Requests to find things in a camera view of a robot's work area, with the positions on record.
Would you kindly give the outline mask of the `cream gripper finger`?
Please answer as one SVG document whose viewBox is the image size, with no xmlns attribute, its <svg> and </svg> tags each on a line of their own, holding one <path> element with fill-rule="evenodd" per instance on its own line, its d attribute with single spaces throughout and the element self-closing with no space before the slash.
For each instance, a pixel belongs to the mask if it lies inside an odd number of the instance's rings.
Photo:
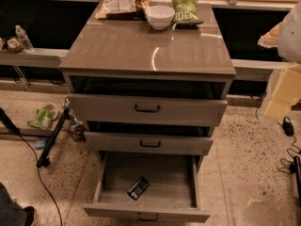
<svg viewBox="0 0 301 226">
<path fill-rule="evenodd" d="M 264 116 L 279 121 L 301 100 L 301 64 L 290 63 L 282 70 Z"/>
<path fill-rule="evenodd" d="M 264 48 L 277 48 L 279 31 L 282 23 L 275 25 L 270 31 L 261 36 L 258 40 L 258 45 Z"/>
</svg>

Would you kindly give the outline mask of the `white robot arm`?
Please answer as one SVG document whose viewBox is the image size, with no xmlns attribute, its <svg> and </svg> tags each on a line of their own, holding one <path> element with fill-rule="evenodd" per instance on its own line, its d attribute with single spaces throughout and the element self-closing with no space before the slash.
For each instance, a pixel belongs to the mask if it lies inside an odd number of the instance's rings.
<svg viewBox="0 0 301 226">
<path fill-rule="evenodd" d="M 301 100 L 301 1 L 291 9 L 282 22 L 258 40 L 265 48 L 277 48 L 278 55 L 289 62 L 280 72 L 271 99 L 263 115 L 279 121 Z"/>
</svg>

